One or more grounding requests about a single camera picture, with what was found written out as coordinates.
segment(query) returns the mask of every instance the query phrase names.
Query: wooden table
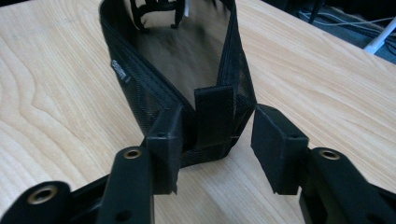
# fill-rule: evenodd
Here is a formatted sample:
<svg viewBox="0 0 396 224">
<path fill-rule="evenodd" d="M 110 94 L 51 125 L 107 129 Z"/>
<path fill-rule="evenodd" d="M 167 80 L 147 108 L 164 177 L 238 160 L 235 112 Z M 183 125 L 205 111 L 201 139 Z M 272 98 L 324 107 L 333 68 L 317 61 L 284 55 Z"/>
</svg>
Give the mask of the wooden table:
<svg viewBox="0 0 396 224">
<path fill-rule="evenodd" d="M 0 8 L 0 214 L 42 181 L 77 189 L 106 175 L 143 139 L 109 66 L 99 2 Z M 396 192 L 396 66 L 259 0 L 237 6 L 258 101 Z M 178 195 L 155 197 L 157 223 L 303 222 L 297 196 L 271 191 L 251 125 L 226 159 L 182 169 Z"/>
</svg>

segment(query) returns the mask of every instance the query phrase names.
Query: mesh sling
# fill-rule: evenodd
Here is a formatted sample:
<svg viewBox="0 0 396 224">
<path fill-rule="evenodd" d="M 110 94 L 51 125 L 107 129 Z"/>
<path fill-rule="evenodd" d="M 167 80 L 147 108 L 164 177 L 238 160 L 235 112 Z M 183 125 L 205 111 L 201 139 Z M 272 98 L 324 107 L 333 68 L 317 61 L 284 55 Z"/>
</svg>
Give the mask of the mesh sling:
<svg viewBox="0 0 396 224">
<path fill-rule="evenodd" d="M 184 0 L 137 5 L 105 0 L 100 18 L 141 131 L 148 133 L 162 109 L 182 105 L 180 166 L 224 158 L 256 104 L 234 0 L 192 0 L 184 18 Z"/>
</svg>

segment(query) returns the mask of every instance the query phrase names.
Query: velcro strap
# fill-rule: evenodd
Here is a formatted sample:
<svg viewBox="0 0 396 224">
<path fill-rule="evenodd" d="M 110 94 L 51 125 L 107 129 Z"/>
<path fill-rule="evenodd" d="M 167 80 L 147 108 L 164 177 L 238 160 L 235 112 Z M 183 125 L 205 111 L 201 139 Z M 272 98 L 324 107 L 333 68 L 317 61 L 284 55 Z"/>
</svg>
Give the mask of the velcro strap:
<svg viewBox="0 0 396 224">
<path fill-rule="evenodd" d="M 230 139 L 235 102 L 232 86 L 197 89 L 195 110 L 197 118 L 197 146 L 222 145 Z"/>
</svg>

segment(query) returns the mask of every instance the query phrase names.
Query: black cable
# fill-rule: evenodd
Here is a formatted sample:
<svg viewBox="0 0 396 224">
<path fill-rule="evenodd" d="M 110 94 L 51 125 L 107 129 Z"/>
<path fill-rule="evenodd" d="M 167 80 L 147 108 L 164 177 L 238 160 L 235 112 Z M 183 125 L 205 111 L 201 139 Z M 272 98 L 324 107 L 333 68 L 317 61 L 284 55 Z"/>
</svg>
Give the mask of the black cable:
<svg viewBox="0 0 396 224">
<path fill-rule="evenodd" d="M 389 53 L 393 54 L 394 56 L 396 56 L 396 47 L 394 47 L 393 45 L 391 45 L 388 41 L 385 42 L 385 47 L 387 48 L 387 50 L 389 51 Z"/>
</svg>

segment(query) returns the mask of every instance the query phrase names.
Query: table surface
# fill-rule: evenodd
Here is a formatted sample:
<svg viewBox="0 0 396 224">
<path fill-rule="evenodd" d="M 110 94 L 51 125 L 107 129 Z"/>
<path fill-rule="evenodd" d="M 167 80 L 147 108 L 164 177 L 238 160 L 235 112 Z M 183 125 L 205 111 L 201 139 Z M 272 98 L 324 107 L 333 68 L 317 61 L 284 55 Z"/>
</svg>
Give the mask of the table surface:
<svg viewBox="0 0 396 224">
<path fill-rule="evenodd" d="M 0 8 L 0 215 L 37 183 L 77 189 L 106 175 L 143 139 L 109 66 L 99 4 Z M 396 66 L 259 0 L 237 8 L 258 102 L 396 192 Z M 157 223 L 303 222 L 298 196 L 271 191 L 251 126 L 224 160 L 182 169 L 178 195 L 155 196 Z"/>
</svg>

